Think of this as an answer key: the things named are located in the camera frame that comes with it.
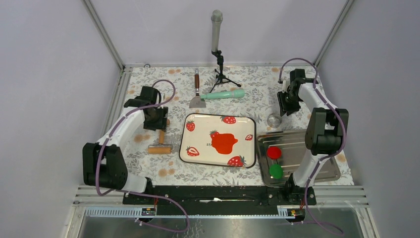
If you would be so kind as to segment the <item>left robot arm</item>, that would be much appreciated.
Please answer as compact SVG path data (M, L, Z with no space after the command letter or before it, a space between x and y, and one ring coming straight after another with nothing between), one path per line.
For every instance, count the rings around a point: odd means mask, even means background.
M134 132L166 130L168 107L162 106L158 89L144 86L139 96L125 102L122 112L112 127L95 143L86 143L82 149L83 181L86 185L134 192L139 202L152 201L154 191L147 186L146 177L128 172L123 151Z

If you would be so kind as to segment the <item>strawberry print white tray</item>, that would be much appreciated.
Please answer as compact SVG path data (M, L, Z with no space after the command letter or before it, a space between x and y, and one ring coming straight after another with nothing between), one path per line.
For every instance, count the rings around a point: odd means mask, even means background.
M179 158L185 163L249 169L257 161L256 122L249 117L189 114Z

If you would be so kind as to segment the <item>wooden dough roller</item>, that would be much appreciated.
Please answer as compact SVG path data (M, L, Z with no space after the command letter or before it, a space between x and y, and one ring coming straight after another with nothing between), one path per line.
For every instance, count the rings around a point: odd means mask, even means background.
M165 142L166 129L160 130L158 135L158 143L148 146L147 152L152 155L171 154L172 145Z

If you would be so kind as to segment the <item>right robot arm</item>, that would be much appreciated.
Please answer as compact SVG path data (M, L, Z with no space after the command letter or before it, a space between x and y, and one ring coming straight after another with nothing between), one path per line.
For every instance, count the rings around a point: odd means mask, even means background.
M299 167L292 173L294 185L284 190L285 200L297 204L304 197L301 187L312 186L325 162L343 150L349 113L331 103L317 83L305 78L284 80L277 97L281 116L298 112L301 102L311 110L305 133L307 150Z

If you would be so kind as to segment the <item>small round metal cup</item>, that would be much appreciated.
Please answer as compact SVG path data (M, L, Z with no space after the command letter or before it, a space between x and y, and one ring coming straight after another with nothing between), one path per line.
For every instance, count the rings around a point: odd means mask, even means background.
M267 117L267 125L271 128L279 128L282 124L282 117L280 114L271 113Z

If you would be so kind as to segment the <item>orange dough piece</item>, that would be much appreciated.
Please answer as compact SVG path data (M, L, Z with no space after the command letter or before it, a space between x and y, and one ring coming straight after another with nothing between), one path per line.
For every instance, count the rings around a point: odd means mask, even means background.
M211 136L211 146L223 155L231 154L233 146L238 142L238 139L231 133L214 133Z

